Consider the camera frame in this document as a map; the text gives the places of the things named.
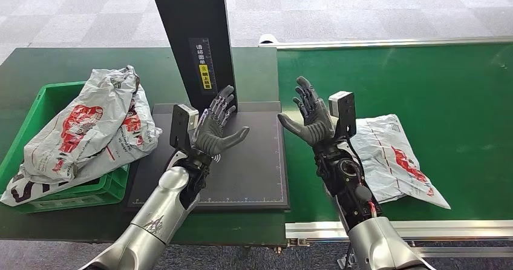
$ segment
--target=silver robotic arm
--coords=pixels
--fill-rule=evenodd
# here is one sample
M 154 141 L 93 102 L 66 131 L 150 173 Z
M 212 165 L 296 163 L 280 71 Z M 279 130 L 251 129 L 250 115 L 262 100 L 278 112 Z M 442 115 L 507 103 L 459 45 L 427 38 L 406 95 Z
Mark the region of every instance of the silver robotic arm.
M 278 119 L 284 128 L 312 146 L 317 175 L 324 181 L 339 219 L 349 236 L 360 269 L 432 269 L 402 240 L 390 221 L 380 216 L 381 207 L 370 191 L 360 158 L 351 146 L 356 134 L 353 93 L 340 91 L 329 98 L 330 112 L 310 82 L 300 76 L 294 97 L 304 123 L 285 114 Z M 337 117 L 336 129 L 330 118 Z
M 158 185 L 125 232 L 109 248 L 79 270 L 150 270 L 206 186 L 212 158 L 242 142 L 248 127 L 223 137 L 235 106 L 231 86 L 221 90 L 198 122 L 198 111 L 186 105 L 173 109 L 170 143 L 176 148 Z

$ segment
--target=plastic bag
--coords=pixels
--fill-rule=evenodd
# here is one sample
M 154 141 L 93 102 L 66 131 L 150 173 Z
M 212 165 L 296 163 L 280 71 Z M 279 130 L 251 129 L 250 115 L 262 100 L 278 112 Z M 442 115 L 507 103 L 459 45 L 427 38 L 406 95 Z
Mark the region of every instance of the plastic bag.
M 118 167 L 148 155 L 157 147 L 162 130 L 155 127 L 148 101 L 139 85 L 131 101 L 128 114 L 107 146 L 78 170 L 69 182 L 55 184 L 34 183 L 23 174 L 15 175 L 0 198 L 0 202 L 16 206 L 94 180 Z
M 93 70 L 78 97 L 26 144 L 20 172 L 32 182 L 73 180 L 116 134 L 138 85 L 132 66 Z
M 442 208 L 451 207 L 420 171 L 404 129 L 395 114 L 356 120 L 351 144 L 358 153 L 365 179 L 378 202 L 413 196 Z

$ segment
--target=cable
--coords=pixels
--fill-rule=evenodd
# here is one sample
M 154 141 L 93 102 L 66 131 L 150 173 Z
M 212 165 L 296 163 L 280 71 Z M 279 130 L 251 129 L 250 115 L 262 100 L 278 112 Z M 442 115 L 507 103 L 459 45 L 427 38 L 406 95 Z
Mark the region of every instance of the cable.
M 370 214 L 372 217 L 377 217 L 376 207 L 374 206 L 373 202 L 369 202 L 370 206 Z
M 347 270 L 347 266 L 349 265 L 349 253 L 351 253 L 351 242 L 349 242 L 349 246 L 347 246 L 347 253 L 345 253 L 344 270 Z

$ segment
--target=black mat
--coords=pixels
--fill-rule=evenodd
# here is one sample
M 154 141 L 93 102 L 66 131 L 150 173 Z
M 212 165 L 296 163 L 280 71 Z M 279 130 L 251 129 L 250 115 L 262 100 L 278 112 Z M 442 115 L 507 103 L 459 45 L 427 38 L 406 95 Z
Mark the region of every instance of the black mat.
M 163 130 L 158 147 L 149 156 L 131 165 L 132 189 L 126 203 L 138 209 L 147 200 L 164 172 L 174 149 L 169 145 L 174 104 L 156 104 L 153 119 Z M 283 131 L 276 114 L 279 102 L 240 102 L 225 134 L 242 126 L 250 127 L 246 139 L 221 154 L 212 163 L 207 187 L 201 191 L 195 210 L 289 209 Z

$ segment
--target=aluminum frame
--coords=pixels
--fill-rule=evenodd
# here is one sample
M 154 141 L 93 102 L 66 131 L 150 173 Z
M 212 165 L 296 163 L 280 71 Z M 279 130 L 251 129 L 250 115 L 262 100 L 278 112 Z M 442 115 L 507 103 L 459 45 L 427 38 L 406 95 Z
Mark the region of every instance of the aluminum frame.
M 401 46 L 438 46 L 485 43 L 513 43 L 513 37 L 472 37 L 447 39 L 393 39 L 363 41 L 328 41 L 328 42 L 279 42 L 260 44 L 259 47 L 275 47 L 278 50 L 325 50 L 356 47 L 401 47 Z

